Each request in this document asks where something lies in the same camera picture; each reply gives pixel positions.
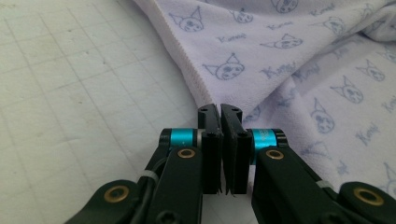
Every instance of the lavender fabric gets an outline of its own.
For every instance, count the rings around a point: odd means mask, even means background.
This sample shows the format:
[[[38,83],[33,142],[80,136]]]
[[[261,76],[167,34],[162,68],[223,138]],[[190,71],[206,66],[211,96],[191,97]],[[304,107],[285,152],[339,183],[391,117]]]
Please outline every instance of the lavender fabric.
[[[362,181],[396,198],[396,1],[135,1],[198,106],[282,129],[336,190]]]

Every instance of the white cutting mat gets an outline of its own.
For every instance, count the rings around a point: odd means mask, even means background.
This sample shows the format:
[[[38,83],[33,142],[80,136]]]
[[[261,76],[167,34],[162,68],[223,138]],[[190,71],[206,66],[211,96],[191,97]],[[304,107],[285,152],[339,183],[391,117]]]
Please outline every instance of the white cutting mat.
[[[195,103],[132,1],[0,1],[0,223],[65,222],[177,127]],[[257,222],[248,196],[204,198],[203,223]]]

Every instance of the white cable tie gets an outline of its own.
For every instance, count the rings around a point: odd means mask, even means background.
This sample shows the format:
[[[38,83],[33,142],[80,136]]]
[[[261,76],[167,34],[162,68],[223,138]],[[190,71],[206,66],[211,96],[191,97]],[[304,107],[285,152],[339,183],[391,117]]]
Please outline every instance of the white cable tie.
[[[142,172],[142,174],[140,175],[140,177],[142,177],[142,176],[149,177],[149,178],[153,179],[155,182],[155,185],[157,185],[158,181],[160,181],[160,178],[157,176],[157,174],[155,174],[155,172],[150,171],[150,170],[144,170]]]
[[[325,189],[325,188],[330,188],[333,189],[332,184],[327,181],[327,180],[319,180],[317,181],[317,185],[321,188],[321,189]]]

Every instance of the cyan anodized part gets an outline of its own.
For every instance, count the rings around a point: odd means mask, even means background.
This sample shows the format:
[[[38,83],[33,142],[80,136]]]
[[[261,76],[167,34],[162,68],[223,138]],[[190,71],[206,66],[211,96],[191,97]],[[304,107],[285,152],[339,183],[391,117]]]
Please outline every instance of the cyan anodized part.
[[[172,129],[172,147],[193,147],[193,129]]]
[[[251,131],[254,139],[254,159],[251,164],[255,165],[260,150],[269,146],[276,147],[276,136],[272,129],[252,129]]]

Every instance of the cartoon cat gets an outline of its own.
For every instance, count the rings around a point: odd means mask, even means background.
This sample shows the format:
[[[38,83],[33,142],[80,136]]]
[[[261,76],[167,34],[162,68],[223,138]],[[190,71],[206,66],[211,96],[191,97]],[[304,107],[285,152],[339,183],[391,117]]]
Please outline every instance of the cartoon cat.
[[[288,13],[298,6],[298,0],[271,0],[276,11],[279,13]]]
[[[239,12],[230,11],[233,14],[233,18],[239,23],[248,23],[253,21],[253,16],[247,14],[245,10],[242,8]]]
[[[260,107],[256,106],[254,110],[244,118],[244,122],[251,122],[259,119],[261,112]]]
[[[172,17],[175,24],[178,25],[180,29],[186,32],[198,32],[204,29],[199,7],[197,7],[189,17],[176,16],[172,13],[169,13],[169,16]]]
[[[319,133],[329,133],[335,127],[334,120],[319,103],[317,98],[315,98],[315,110],[311,113],[311,118],[317,123]]]
[[[361,93],[346,76],[344,76],[343,87],[331,87],[331,89],[335,90],[353,104],[360,104],[363,101],[363,93]]]
[[[381,189],[384,189],[391,197],[396,199],[396,172],[393,171],[390,166],[384,162],[387,169],[388,184]]]
[[[325,22],[315,23],[312,25],[324,26],[330,29],[337,36],[341,36],[346,30],[346,25],[344,24],[344,21],[338,17],[330,17]]]
[[[361,14],[361,19],[365,20],[367,19],[371,14],[373,14],[374,11],[374,6],[372,4],[366,3],[366,7],[359,10],[359,13]]]
[[[304,155],[318,155],[324,157],[326,159],[331,160],[329,150],[326,147],[324,142],[315,142],[314,144],[309,145],[307,148],[303,149],[300,154]]]
[[[268,48],[276,48],[276,49],[291,49],[303,44],[303,40],[300,38],[296,38],[292,35],[285,34],[282,39],[276,42],[269,42],[266,44],[261,44],[262,46]]]
[[[383,81],[385,79],[385,75],[368,59],[367,67],[356,67],[359,69],[363,74],[373,78],[375,81]]]
[[[385,47],[385,50],[387,52],[385,52],[385,53],[379,53],[378,52],[378,54],[380,54],[382,57],[388,59],[390,62],[396,63],[396,53],[390,51],[390,49],[387,48],[387,47]]]
[[[231,78],[237,77],[245,70],[245,66],[239,62],[234,53],[224,64],[219,66],[204,64],[204,67],[213,76],[216,76],[216,78],[220,80],[229,80]]]

